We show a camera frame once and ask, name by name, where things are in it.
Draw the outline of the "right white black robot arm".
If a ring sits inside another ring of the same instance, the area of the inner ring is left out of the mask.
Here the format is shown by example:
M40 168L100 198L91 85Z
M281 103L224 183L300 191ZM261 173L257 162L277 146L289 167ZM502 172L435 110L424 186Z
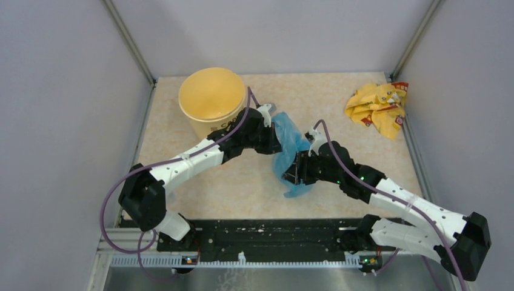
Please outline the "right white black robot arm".
M389 210L405 224L366 216L355 233L364 250L374 246L406 249L440 263L452 275L458 265L465 281L476 281L491 246L487 219L437 206L400 187L373 167L355 163L337 142L300 151L282 177L294 184L332 182L349 197Z

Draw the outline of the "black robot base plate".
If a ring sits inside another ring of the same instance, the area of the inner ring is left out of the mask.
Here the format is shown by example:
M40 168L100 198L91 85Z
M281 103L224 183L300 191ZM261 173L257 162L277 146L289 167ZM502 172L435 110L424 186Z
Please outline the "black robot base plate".
M389 251L364 236L360 219L193 219L181 241L161 234L159 252L193 252L202 263L236 261L243 253L250 263L344 261L358 252Z

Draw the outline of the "blue plastic trash bag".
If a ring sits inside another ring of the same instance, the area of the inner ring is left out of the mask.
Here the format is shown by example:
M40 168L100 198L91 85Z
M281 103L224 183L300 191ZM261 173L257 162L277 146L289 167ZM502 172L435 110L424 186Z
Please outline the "blue plastic trash bag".
M292 165L298 151L308 150L310 143L302 137L296 124L290 119L286 112L280 112L272 118L275 123L276 135L281 143L282 152L274 155L272 159L272 170L277 179L287 187L284 192L285 198L296 198L302 196L313 188L312 185L294 185L292 182L282 178L285 171Z

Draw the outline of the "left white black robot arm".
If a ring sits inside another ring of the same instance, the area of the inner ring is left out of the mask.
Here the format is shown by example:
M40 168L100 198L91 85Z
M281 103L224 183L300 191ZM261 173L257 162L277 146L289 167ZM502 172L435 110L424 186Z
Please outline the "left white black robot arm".
M203 171L238 157L245 149L272 155L281 152L275 125L274 104L241 111L227 128L211 132L199 144L157 166L135 165L125 180L118 202L137 227L171 238L179 250L194 243L192 225L180 214L167 210L174 189Z

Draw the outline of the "yellow capybara trash bin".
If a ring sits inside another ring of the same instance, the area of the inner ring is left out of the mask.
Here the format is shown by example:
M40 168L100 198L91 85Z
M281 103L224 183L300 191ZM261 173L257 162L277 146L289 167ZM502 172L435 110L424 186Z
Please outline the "yellow capybara trash bin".
M224 129L245 107L247 87L229 69L212 67L188 76L178 93L179 106L200 139Z

